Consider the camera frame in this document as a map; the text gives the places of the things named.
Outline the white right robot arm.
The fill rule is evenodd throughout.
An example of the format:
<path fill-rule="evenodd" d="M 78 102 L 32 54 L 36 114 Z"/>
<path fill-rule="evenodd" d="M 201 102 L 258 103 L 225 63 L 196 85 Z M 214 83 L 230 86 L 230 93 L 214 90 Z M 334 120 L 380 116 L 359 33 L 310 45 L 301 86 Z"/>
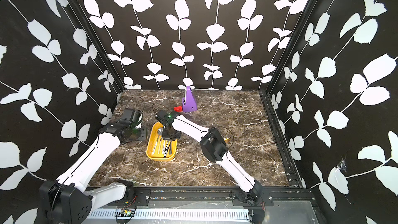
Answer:
<path fill-rule="evenodd" d="M 244 193 L 241 198 L 243 203 L 255 206 L 262 200 L 263 186 L 233 158 L 224 138 L 216 127 L 202 127 L 176 111 L 170 113 L 159 111 L 155 117 L 163 125 L 163 139 L 178 139 L 183 133 L 199 142 L 204 156 L 210 162 L 224 168 L 238 184 Z"/>

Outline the yellow plastic storage box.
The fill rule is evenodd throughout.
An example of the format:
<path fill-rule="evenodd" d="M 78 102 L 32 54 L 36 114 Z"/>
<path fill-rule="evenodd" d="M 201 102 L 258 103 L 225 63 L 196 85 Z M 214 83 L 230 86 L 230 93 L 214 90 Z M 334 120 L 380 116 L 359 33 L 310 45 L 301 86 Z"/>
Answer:
<path fill-rule="evenodd" d="M 151 129 L 146 155 L 155 161 L 171 161 L 176 156 L 177 139 L 167 141 L 162 136 L 163 125 L 156 122 Z"/>

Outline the white handled steel spoon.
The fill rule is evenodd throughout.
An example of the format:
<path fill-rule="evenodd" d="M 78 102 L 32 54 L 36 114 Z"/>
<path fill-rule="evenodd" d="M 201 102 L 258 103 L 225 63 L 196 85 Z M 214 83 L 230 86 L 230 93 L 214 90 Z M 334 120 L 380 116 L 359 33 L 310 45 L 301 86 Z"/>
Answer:
<path fill-rule="evenodd" d="M 157 130 L 158 139 L 157 139 L 157 148 L 155 150 L 156 155 L 159 155 L 162 150 L 162 133 L 163 133 L 163 128 L 159 128 Z"/>

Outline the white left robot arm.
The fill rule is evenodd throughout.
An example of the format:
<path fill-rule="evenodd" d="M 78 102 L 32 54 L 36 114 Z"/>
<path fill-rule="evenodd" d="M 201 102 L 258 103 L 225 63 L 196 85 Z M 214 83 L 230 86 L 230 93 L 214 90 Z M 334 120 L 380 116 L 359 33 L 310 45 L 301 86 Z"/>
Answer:
<path fill-rule="evenodd" d="M 141 125 L 142 116 L 142 111 L 126 108 L 118 121 L 99 130 L 93 144 L 66 172 L 42 184 L 39 208 L 49 223 L 81 224 L 98 208 L 136 199 L 133 183 L 126 180 L 94 190 L 87 190 L 87 186 L 108 156 Z"/>

